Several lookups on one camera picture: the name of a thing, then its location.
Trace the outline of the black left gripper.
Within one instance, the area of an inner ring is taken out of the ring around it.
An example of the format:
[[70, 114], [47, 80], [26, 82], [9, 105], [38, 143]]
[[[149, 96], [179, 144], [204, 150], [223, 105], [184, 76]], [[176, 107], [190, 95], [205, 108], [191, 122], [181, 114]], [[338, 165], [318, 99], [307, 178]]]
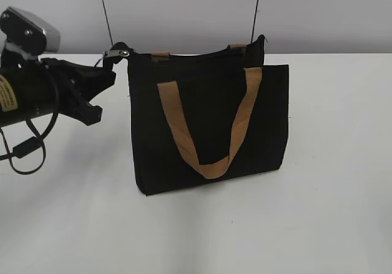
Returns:
[[[101, 121], [102, 108], [98, 105], [91, 105], [87, 98], [94, 98], [115, 84], [116, 74], [113, 71], [96, 68], [96, 71], [88, 78], [91, 66], [56, 58], [41, 59], [40, 65], [45, 68], [50, 85], [53, 87], [54, 114], [68, 116], [86, 126]], [[81, 93], [86, 82], [87, 98]]]

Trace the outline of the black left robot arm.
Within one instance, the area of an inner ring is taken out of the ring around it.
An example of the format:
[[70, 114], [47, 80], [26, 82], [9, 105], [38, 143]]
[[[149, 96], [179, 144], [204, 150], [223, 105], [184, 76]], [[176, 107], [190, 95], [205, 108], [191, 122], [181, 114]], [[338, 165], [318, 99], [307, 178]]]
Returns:
[[1, 126], [55, 110], [90, 126], [100, 122], [102, 108], [90, 101], [115, 84], [116, 74], [55, 58], [1, 69]]

